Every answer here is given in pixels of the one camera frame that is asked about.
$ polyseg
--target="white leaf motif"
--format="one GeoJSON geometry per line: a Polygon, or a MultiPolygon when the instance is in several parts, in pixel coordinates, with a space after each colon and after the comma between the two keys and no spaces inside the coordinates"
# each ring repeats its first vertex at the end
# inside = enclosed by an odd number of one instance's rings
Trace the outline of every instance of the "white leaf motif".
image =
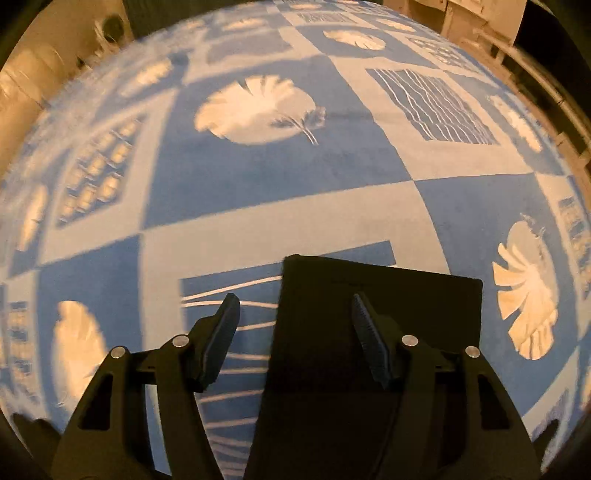
{"type": "Polygon", "coordinates": [[[123,97],[134,96],[148,85],[154,85],[168,76],[172,69],[173,64],[168,58],[153,63],[139,72],[133,80],[119,91],[119,94],[123,97]]]}
{"type": "Polygon", "coordinates": [[[554,343],[552,327],[558,319],[558,287],[550,253],[525,221],[511,227],[507,247],[499,244],[498,253],[508,268],[492,263],[495,284],[511,288],[498,292],[501,318],[506,320],[519,310],[509,336],[521,356],[538,360],[554,343]]]}
{"type": "Polygon", "coordinates": [[[22,223],[17,250],[24,252],[29,249],[29,245],[39,228],[39,223],[43,220],[45,207],[47,206],[47,198],[47,187],[45,185],[39,185],[35,189],[29,206],[27,207],[27,211],[25,212],[25,219],[22,223]]]}
{"type": "Polygon", "coordinates": [[[378,18],[377,21],[380,23],[383,23],[384,25],[387,25],[389,27],[397,28],[399,30],[404,30],[407,32],[415,32],[416,31],[413,27],[410,27],[409,25],[395,22],[394,20],[388,20],[387,18],[378,18]]]}
{"type": "Polygon", "coordinates": [[[355,30],[325,30],[324,36],[365,50],[383,50],[386,46],[386,42],[381,38],[355,30]]]}
{"type": "Polygon", "coordinates": [[[242,30],[243,28],[261,27],[265,24],[262,18],[243,18],[222,27],[223,31],[242,30]]]}
{"type": "Polygon", "coordinates": [[[492,95],[489,97],[490,102],[493,104],[494,107],[501,113],[505,120],[512,126],[519,136],[523,138],[530,148],[537,153],[542,151],[542,145],[540,141],[535,136],[535,132],[532,128],[527,124],[525,118],[523,118],[520,114],[515,112],[509,105],[507,105],[503,99],[497,95],[492,95]]]}
{"type": "Polygon", "coordinates": [[[82,397],[107,349],[98,322],[86,306],[61,301],[54,327],[53,370],[60,405],[70,413],[82,397]]]}
{"type": "Polygon", "coordinates": [[[317,145],[311,130],[324,125],[325,110],[289,79],[252,76],[210,95],[195,114],[195,129],[245,145],[265,144],[304,133],[317,145]]]}

